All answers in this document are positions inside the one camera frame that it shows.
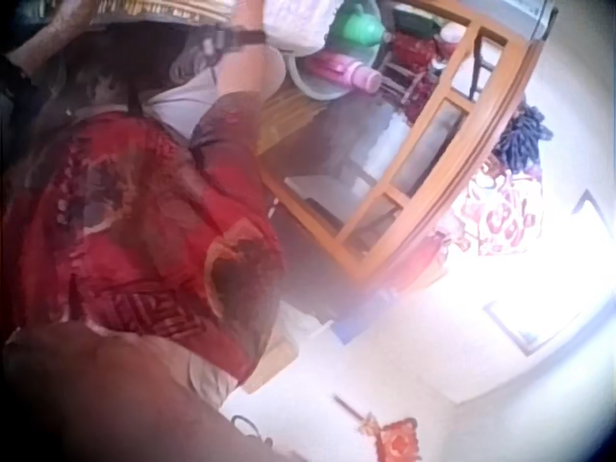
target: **dark fabric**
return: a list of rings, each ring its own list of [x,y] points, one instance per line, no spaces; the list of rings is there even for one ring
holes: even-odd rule
[[[512,173],[541,165],[539,141],[553,138],[553,133],[542,124],[544,119],[536,107],[523,103],[500,135],[493,154]]]
[[[95,322],[169,338],[244,380],[281,272],[254,159],[260,106],[257,94],[222,97],[190,149],[123,113],[36,147],[6,178],[3,340],[17,326]]]

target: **hand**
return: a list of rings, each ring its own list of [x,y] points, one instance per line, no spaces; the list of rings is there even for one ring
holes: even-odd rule
[[[50,25],[74,38],[90,25],[99,5],[100,0],[62,0]]]
[[[32,76],[54,54],[86,30],[100,0],[64,0],[51,22],[7,57]]]

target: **wooden cabinet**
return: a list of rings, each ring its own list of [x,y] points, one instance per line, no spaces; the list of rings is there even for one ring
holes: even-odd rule
[[[318,243],[359,282],[374,280],[402,248],[413,248],[433,230],[486,160],[513,116],[543,47],[542,40],[528,42],[455,1],[406,0],[405,3],[466,26],[466,34],[416,123],[378,178],[351,163],[356,175],[370,189],[344,222],[333,222],[327,211],[297,193],[290,186],[289,177],[281,174],[288,153],[301,150],[307,153],[304,157],[322,154],[319,143],[305,131],[305,126],[311,120],[314,123],[319,117],[325,117],[323,112],[330,111],[335,103],[328,106],[310,101],[297,90],[286,87],[265,109],[260,149],[263,181]],[[500,49],[500,58],[494,66],[482,60],[481,47],[486,41]],[[452,81],[468,59],[474,60],[473,78],[468,90],[460,91],[452,86]],[[485,86],[478,88],[482,68],[488,70],[490,76]],[[438,156],[428,162],[429,170],[423,175],[421,184],[412,191],[401,188],[397,175],[416,155],[423,137],[446,108],[459,114],[455,118],[455,130],[443,140]],[[315,152],[310,152],[311,145]],[[366,217],[373,207],[379,207],[379,203],[395,210],[389,214],[386,229],[377,233],[367,247],[355,245],[355,233],[366,226]]]

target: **red ornament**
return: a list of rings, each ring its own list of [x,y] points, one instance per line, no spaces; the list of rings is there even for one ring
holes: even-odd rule
[[[420,457],[420,442],[417,438],[417,421],[405,419],[383,427],[372,414],[362,417],[338,397],[334,397],[350,415],[361,422],[360,433],[376,439],[378,462],[417,462]]]

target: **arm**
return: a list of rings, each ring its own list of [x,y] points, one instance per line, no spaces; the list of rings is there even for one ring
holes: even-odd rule
[[[64,0],[52,21],[7,57],[32,76],[49,58],[86,30],[98,4],[99,0]]]
[[[233,27],[260,30],[264,0],[240,0]],[[192,153],[208,181],[225,195],[265,216],[255,151],[259,140],[265,45],[226,54],[218,76],[219,100],[197,124]]]
[[[263,29],[263,8],[264,0],[240,0],[231,26],[253,31]],[[220,96],[236,91],[261,91],[265,76],[264,46],[245,46],[224,56],[218,80]]]

